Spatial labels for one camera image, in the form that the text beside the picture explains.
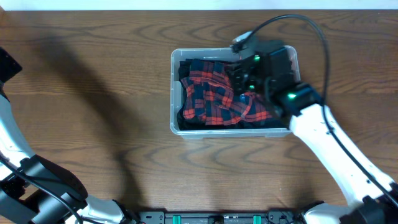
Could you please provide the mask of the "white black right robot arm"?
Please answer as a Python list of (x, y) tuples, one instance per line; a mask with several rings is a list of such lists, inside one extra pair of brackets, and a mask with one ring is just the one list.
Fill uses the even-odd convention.
[(397, 183), (378, 169), (335, 121), (326, 98), (307, 83), (279, 81), (263, 75), (266, 106), (286, 119), (291, 132), (318, 157), (341, 189), (347, 207), (324, 202), (298, 215), (302, 223), (397, 223)]

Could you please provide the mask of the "red black plaid shirt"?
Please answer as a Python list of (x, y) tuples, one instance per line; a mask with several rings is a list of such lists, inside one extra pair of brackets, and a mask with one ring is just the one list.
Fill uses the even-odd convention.
[(273, 118), (261, 97), (236, 96), (225, 72), (227, 62), (186, 59), (179, 62), (184, 103), (177, 114), (181, 130), (268, 128)]

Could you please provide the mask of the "dark navy garment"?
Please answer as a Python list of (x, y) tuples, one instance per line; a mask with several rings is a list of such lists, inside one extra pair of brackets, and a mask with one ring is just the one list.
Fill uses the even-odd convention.
[(240, 121), (234, 125), (234, 129), (272, 129), (285, 128), (285, 125), (278, 119), (265, 119), (262, 121)]

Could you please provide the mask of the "large black garment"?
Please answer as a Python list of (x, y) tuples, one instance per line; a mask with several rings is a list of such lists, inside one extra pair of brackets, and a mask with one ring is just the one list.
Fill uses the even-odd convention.
[(239, 118), (222, 99), (230, 87), (225, 61), (186, 59), (179, 62), (184, 103), (177, 114), (181, 130), (234, 129)]

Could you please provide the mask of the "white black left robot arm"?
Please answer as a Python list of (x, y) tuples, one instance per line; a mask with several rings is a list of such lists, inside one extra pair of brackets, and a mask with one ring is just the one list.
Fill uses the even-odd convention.
[(139, 223), (115, 200), (91, 196), (69, 170), (37, 155), (1, 93), (1, 216), (14, 223)]

